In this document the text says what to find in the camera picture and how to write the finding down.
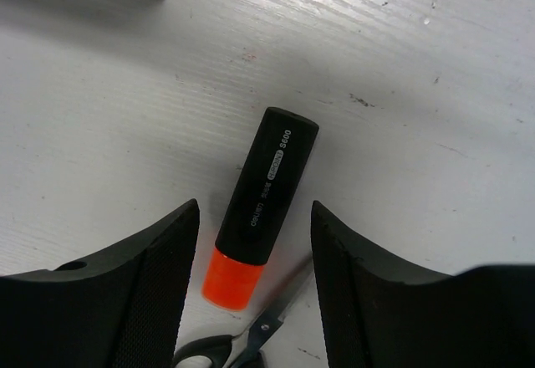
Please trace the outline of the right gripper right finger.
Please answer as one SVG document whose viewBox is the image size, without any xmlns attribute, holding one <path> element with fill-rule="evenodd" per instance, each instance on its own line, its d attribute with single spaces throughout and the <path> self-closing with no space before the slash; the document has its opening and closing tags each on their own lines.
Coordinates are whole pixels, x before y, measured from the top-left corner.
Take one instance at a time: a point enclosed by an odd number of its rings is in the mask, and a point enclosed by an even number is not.
<svg viewBox="0 0 535 368">
<path fill-rule="evenodd" d="M 439 273 L 371 242 L 321 202 L 310 233 L 330 366 L 533 366 L 531 264 Z"/>
</svg>

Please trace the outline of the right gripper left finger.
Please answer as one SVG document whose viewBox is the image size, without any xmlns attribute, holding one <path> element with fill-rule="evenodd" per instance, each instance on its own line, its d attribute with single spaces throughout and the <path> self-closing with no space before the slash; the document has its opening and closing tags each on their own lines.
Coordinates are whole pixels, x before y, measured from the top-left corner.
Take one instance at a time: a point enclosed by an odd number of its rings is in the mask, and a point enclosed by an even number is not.
<svg viewBox="0 0 535 368">
<path fill-rule="evenodd" d="M 170 366 L 199 223 L 190 200 L 98 252 L 2 277 L 2 366 Z"/>
</svg>

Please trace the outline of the black handled scissors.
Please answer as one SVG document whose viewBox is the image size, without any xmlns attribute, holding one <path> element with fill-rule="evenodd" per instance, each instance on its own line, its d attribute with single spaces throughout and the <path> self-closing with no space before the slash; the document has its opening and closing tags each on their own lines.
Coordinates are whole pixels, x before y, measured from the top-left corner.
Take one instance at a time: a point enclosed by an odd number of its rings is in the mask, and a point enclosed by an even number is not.
<svg viewBox="0 0 535 368">
<path fill-rule="evenodd" d="M 210 367 L 264 367 L 261 348 L 283 325 L 295 302 L 313 276 L 313 256 L 308 255 L 274 290 L 263 310 L 238 335 L 214 335 L 183 345 L 171 365 L 202 357 Z"/>
</svg>

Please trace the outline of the orange capped black highlighter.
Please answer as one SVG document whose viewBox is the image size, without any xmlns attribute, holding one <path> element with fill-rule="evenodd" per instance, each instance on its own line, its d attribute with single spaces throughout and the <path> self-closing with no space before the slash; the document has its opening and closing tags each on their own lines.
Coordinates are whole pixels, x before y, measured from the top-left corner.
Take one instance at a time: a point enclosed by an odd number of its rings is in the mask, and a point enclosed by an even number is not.
<svg viewBox="0 0 535 368">
<path fill-rule="evenodd" d="M 319 132 L 312 120 L 265 110 L 217 234 L 202 286 L 223 309 L 243 310 L 267 264 Z"/>
</svg>

